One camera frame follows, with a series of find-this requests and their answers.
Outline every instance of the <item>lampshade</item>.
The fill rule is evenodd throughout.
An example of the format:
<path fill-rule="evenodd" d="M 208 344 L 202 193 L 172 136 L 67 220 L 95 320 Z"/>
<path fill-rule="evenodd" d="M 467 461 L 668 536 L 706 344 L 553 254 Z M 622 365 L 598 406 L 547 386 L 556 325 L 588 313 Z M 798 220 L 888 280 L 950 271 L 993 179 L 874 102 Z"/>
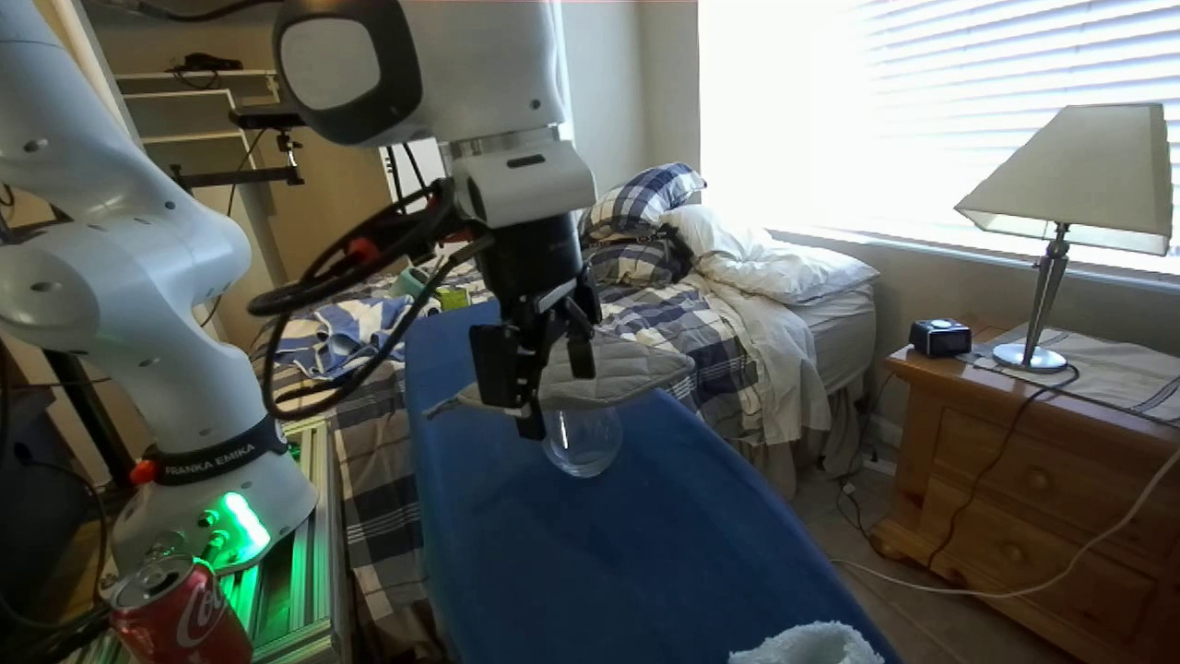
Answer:
<path fill-rule="evenodd" d="M 1167 254 L 1174 167 L 1161 102 L 1062 108 L 957 207 L 987 232 Z"/>

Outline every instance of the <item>blue mat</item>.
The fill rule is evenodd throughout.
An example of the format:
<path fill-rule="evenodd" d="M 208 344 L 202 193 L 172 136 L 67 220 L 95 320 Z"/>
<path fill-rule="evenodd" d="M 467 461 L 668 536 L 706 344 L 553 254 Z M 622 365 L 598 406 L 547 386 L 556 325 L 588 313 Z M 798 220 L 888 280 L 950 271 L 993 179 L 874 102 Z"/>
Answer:
<path fill-rule="evenodd" d="M 427 580 L 459 661 L 716 664 L 810 619 L 895 661 L 772 483 L 674 398 L 622 406 L 598 479 L 562 474 L 501 413 L 423 416 L 474 381 L 467 325 L 493 313 L 423 318 L 405 340 Z"/>

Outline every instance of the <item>lamp base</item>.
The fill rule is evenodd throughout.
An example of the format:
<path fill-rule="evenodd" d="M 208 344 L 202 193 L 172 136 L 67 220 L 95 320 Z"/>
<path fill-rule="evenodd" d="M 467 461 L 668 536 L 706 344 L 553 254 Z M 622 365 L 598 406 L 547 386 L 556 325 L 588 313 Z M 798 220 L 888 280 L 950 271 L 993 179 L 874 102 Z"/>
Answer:
<path fill-rule="evenodd" d="M 1033 356 L 1027 360 L 1027 344 L 998 344 L 993 347 L 993 356 L 998 365 L 1014 365 L 1014 367 L 1027 367 L 1027 371 L 1062 371 L 1068 360 L 1067 354 L 1051 350 L 1051 347 L 1033 347 Z"/>

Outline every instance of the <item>window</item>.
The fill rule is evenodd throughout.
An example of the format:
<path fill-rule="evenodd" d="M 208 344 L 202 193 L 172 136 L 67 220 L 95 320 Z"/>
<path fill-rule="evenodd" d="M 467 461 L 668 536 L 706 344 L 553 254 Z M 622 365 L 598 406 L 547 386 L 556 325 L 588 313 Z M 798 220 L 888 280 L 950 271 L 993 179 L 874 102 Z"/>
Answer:
<path fill-rule="evenodd" d="M 767 223 L 1040 254 L 957 202 L 1059 108 L 1118 100 L 1167 102 L 1180 184 L 1180 2 L 701 0 L 710 197 Z M 1177 252 L 1073 256 L 1180 271 Z"/>

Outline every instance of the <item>bedding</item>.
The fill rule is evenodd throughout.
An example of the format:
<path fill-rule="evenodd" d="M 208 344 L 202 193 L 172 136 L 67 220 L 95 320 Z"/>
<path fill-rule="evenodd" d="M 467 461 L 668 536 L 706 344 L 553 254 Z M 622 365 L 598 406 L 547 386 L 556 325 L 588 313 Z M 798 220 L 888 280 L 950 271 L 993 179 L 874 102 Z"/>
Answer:
<path fill-rule="evenodd" d="M 697 202 L 701 189 L 706 177 L 670 162 L 588 211 L 588 268 L 604 300 L 598 330 L 692 356 L 697 367 L 668 392 L 761 466 L 782 494 L 793 494 L 798 483 L 793 442 L 809 442 L 825 473 L 848 473 L 861 458 L 848 398 L 874 350 L 874 268 L 839 252 L 722 223 Z M 349 350 L 348 360 L 364 360 L 373 347 L 364 335 L 373 320 L 402 308 L 402 285 L 402 276 L 385 276 L 325 303 L 328 308 L 297 318 L 281 383 L 316 381 L 316 367 L 335 376 L 338 350 Z M 451 271 L 446 286 L 451 303 L 492 300 L 474 264 Z M 313 350 L 332 350 L 332 360 L 306 356 L 306 340 Z M 332 410 L 348 555 L 364 623 L 380 633 L 380 656 L 440 661 L 402 367 L 396 354 Z"/>

